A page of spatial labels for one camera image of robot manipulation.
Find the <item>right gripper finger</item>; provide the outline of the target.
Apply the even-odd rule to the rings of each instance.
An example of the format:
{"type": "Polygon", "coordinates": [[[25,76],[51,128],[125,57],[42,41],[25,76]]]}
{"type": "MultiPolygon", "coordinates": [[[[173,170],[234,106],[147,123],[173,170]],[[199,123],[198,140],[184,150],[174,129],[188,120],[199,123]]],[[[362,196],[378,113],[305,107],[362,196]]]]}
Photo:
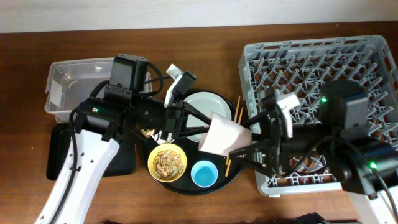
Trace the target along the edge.
{"type": "Polygon", "coordinates": [[[270,139],[255,142],[251,145],[241,147],[231,151],[228,156],[232,158],[249,159],[250,157],[256,157],[258,154],[263,155],[266,153],[271,143],[270,139]]]}
{"type": "Polygon", "coordinates": [[[252,118],[243,121],[241,123],[241,126],[245,127],[245,128],[250,128],[252,125],[257,124],[257,123],[261,123],[264,121],[268,120],[268,111],[263,111],[255,116],[253,116],[252,118]]]}

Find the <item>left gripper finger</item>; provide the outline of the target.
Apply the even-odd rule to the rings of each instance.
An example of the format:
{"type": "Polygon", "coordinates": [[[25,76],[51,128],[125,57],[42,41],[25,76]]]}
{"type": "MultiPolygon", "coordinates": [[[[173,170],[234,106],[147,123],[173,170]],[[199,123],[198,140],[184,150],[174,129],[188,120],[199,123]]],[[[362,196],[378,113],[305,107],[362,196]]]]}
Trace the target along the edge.
{"type": "Polygon", "coordinates": [[[200,127],[184,127],[180,133],[178,138],[187,138],[189,136],[194,136],[196,134],[203,134],[203,133],[207,133],[209,131],[209,127],[204,127],[204,126],[200,126],[200,127]]]}
{"type": "Polygon", "coordinates": [[[204,122],[205,124],[208,124],[208,125],[211,124],[211,119],[209,117],[205,116],[202,112],[200,112],[198,109],[196,109],[190,103],[187,103],[187,102],[183,103],[183,112],[184,112],[184,115],[186,115],[186,116],[192,115],[193,117],[199,119],[200,121],[204,122]]]}

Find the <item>white round plate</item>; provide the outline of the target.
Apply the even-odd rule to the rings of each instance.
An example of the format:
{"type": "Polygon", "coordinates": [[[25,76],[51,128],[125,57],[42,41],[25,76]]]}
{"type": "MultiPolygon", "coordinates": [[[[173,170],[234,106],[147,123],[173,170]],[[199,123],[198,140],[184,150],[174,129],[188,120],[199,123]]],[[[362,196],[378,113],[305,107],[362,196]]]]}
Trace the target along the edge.
{"type": "MultiPolygon", "coordinates": [[[[209,115],[214,112],[227,119],[231,120],[232,118],[232,113],[227,102],[215,93],[210,93],[207,91],[197,92],[186,97],[184,101],[195,107],[198,111],[200,111],[207,117],[209,117],[209,115]]],[[[187,128],[200,126],[204,127],[205,123],[192,115],[188,116],[186,125],[187,128]]],[[[188,139],[193,142],[199,143],[201,136],[202,134],[196,134],[194,136],[189,136],[188,139]]]]}

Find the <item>wooden chopstick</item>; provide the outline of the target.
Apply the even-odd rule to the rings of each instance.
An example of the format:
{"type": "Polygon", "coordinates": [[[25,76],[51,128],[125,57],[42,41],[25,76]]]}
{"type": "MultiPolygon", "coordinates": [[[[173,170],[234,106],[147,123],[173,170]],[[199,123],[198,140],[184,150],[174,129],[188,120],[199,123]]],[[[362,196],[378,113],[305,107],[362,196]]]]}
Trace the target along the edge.
{"type": "MultiPolygon", "coordinates": [[[[241,99],[241,96],[238,97],[238,102],[236,104],[236,110],[235,110],[234,120],[233,120],[235,123],[237,122],[237,118],[238,118],[240,99],[241,99]]],[[[225,165],[227,166],[228,164],[229,164],[229,157],[226,158],[226,164],[225,165]]]]}
{"type": "MultiPolygon", "coordinates": [[[[244,109],[243,107],[240,109],[239,116],[237,116],[237,119],[235,119],[235,121],[237,121],[238,124],[241,124],[241,119],[243,116],[243,109],[244,109]]],[[[230,167],[231,167],[231,159],[229,157],[227,157],[225,177],[227,177],[229,175],[230,167]]]]}

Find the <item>pink cup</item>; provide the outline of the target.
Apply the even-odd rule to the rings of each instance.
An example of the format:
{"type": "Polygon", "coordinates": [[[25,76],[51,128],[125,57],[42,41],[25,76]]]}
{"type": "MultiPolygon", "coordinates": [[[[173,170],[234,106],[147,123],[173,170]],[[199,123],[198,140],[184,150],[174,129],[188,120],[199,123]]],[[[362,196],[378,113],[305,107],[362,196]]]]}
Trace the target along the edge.
{"type": "Polygon", "coordinates": [[[233,150],[252,144],[249,129],[212,112],[207,133],[201,135],[198,150],[219,156],[228,156],[233,150]]]}

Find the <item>blue cup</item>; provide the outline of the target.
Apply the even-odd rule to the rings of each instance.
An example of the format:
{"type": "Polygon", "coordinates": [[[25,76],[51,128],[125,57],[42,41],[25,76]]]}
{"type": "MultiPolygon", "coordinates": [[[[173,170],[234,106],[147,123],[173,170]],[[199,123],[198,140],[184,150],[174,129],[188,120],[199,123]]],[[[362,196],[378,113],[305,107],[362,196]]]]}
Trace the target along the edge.
{"type": "Polygon", "coordinates": [[[198,161],[191,169],[193,183],[201,188],[212,186],[218,179],[218,169],[210,161],[198,161]]]}

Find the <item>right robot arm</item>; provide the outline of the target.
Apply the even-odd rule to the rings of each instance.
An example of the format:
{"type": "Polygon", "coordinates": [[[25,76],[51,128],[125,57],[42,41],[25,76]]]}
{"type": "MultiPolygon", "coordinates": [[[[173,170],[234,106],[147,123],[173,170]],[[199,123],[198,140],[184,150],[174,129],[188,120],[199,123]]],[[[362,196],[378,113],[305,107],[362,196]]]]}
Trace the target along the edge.
{"type": "Polygon", "coordinates": [[[368,134],[368,96],[349,80],[321,87],[318,124],[294,126],[290,110],[296,94],[268,88],[265,110],[245,121],[248,128],[267,124],[268,132],[253,134],[253,143],[229,152],[229,158],[255,171],[286,178],[298,173],[313,153],[326,159],[326,168],[351,194],[363,222],[397,222],[397,151],[368,134]]]}

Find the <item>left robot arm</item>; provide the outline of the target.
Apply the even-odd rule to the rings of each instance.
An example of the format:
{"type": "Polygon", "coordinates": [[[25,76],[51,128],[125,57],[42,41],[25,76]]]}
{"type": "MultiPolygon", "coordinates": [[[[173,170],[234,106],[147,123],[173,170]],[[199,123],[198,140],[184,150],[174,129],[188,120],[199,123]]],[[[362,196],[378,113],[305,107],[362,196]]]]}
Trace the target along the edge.
{"type": "Polygon", "coordinates": [[[37,223],[83,223],[98,184],[122,148],[134,147],[140,130],[160,131],[160,138],[185,138],[208,132],[208,127],[188,128],[192,115],[205,124],[211,119],[175,95],[184,95],[196,76],[181,73],[168,89],[164,101],[153,97],[160,91],[144,92],[147,69],[159,82],[161,71],[148,59],[117,54],[108,81],[99,83],[90,96],[69,115],[71,143],[37,223]]]}

